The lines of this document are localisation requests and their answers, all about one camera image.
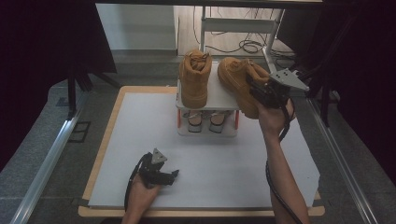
hand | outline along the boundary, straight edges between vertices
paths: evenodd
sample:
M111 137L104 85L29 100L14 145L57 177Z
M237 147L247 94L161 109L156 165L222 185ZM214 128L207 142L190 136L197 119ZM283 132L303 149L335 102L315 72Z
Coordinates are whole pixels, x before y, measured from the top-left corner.
M285 115L281 109L267 108L258 101L255 101L257 108L259 109L259 123L262 128L262 134L266 139L278 139L280 132L282 132L285 126ZM288 100L286 104L289 116L294 119L293 105L291 100Z
M149 209L154 199L157 197L161 186L156 185L152 189L146 189L139 174L134 177L131 193L128 199L128 209L122 223L137 223L142 215Z

wall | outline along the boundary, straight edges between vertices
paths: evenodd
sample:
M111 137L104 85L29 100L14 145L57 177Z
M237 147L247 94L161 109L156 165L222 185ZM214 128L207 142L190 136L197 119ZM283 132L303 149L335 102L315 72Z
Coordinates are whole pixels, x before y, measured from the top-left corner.
M110 49L176 52L173 6L96 4Z

boot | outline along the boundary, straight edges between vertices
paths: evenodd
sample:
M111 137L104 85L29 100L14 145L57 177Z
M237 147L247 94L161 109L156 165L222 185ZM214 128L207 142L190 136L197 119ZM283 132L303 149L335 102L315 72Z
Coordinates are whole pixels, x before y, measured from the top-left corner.
M187 108L197 109L206 105L207 81L212 68L212 57L194 49L184 56L179 65L181 102Z
M249 93L250 86L246 82L246 76L251 76L257 83L265 85L270 77L268 72L249 59L240 61L227 57L219 63L218 76L220 83L234 93L242 113L250 119L258 119L259 110Z

white board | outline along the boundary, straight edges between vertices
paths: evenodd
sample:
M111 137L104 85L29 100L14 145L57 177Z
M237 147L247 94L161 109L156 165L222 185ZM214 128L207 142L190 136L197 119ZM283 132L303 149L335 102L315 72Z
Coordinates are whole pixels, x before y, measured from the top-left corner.
M153 208L271 207L259 122L241 114L234 138L181 136L175 100L175 94L125 94L89 206L122 208L132 170L156 147L168 158L162 172L180 172L173 186L161 189ZM307 206L311 206L319 173L297 119L282 147Z

human arm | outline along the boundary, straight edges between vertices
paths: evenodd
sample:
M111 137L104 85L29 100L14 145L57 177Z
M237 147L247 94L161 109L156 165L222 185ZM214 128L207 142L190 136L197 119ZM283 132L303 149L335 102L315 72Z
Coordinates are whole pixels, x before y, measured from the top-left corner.
M279 141L279 135L284 128L284 114L280 109L266 108L258 102L256 106L259 108L259 122L267 148L268 166L274 187L302 223L310 223L303 195L297 187ZM290 102L287 104L287 109L289 112L292 111ZM277 224L295 223L272 191L271 202Z
M137 224L152 202L154 202L160 188L161 186L156 185L152 189L146 189L142 178L137 174L132 183L128 199L129 206L122 218L122 224Z

